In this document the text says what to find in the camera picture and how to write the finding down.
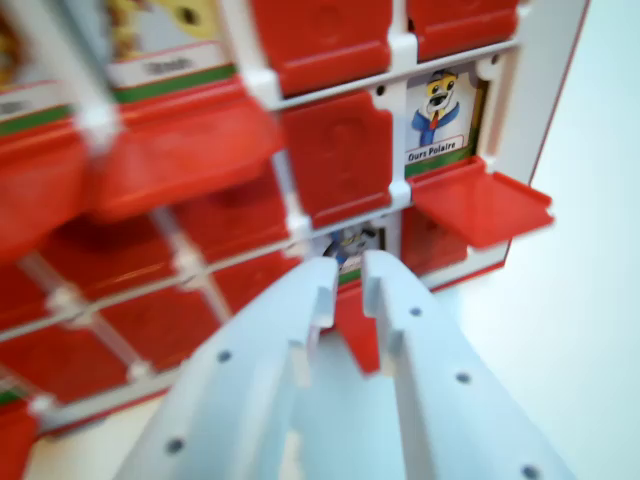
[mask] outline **name label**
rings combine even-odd
[[[405,154],[405,163],[420,162],[443,153],[453,152],[454,150],[458,150],[462,147],[464,147],[463,135],[447,138],[446,140],[432,143],[431,145],[425,145],[424,147],[415,148],[407,152]]]
[[[13,115],[15,113],[24,112],[29,109],[29,102],[25,101],[12,101],[0,103],[0,115]]]
[[[162,62],[149,62],[145,65],[145,69],[151,75],[165,75],[167,73],[187,70],[193,67],[193,62],[185,57],[178,57],[172,60]]]

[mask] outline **green stripe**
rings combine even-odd
[[[344,285],[345,283],[353,282],[360,278],[360,269],[351,270],[350,272],[340,275],[338,278],[338,285]]]
[[[53,107],[41,112],[32,113],[23,117],[13,118],[0,123],[0,135],[10,135],[12,133],[25,130],[27,128],[38,127],[45,123],[61,120],[70,113],[68,106]]]
[[[181,77],[169,78],[126,90],[115,90],[114,95],[120,103],[137,102],[145,98],[157,97],[177,90],[184,90],[185,88],[224,80],[225,78],[231,77],[234,73],[236,73],[235,66],[225,65],[223,67],[212,68]]]
[[[415,175],[420,175],[424,172],[435,170],[436,168],[451,165],[452,163],[459,162],[460,160],[464,160],[465,158],[472,156],[476,151],[478,132],[478,128],[472,129],[469,135],[469,144],[466,147],[461,148],[460,150],[456,150],[455,152],[443,153],[442,155],[423,160],[422,162],[416,162],[406,165],[404,167],[405,178],[410,178]]]
[[[20,400],[20,398],[21,396],[13,390],[0,392],[0,405],[6,405],[7,403],[15,402],[16,400]]]

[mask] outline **white background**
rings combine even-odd
[[[439,294],[581,480],[640,478],[639,19],[634,0],[592,1],[533,181],[556,225]],[[337,337],[314,373],[294,421],[307,478],[402,478],[388,379],[361,381]],[[111,478],[154,407],[41,441],[27,478]]]

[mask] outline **cartoon bear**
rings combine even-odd
[[[438,70],[431,75],[427,84],[427,98],[422,107],[416,110],[411,128],[420,132],[420,146],[431,145],[438,128],[451,123],[460,112],[460,103],[456,102],[448,113],[458,76],[448,70]]]
[[[324,257],[333,257],[342,267],[350,258],[362,255],[365,250],[378,248],[374,241],[378,232],[370,224],[362,227],[347,227],[331,233],[331,243],[323,253]]]

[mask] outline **guess who board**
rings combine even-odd
[[[364,252],[444,288],[553,221],[529,183],[586,0],[7,5],[0,412],[25,432],[25,419],[52,431],[164,391],[199,344],[317,256],[340,266],[335,330],[375,373]],[[55,55],[69,68],[53,78]],[[78,116],[97,100],[116,112],[101,148]],[[49,148],[58,138],[76,140]],[[78,166],[75,190],[18,195],[55,162]],[[9,215],[61,193],[75,210],[52,224]]]

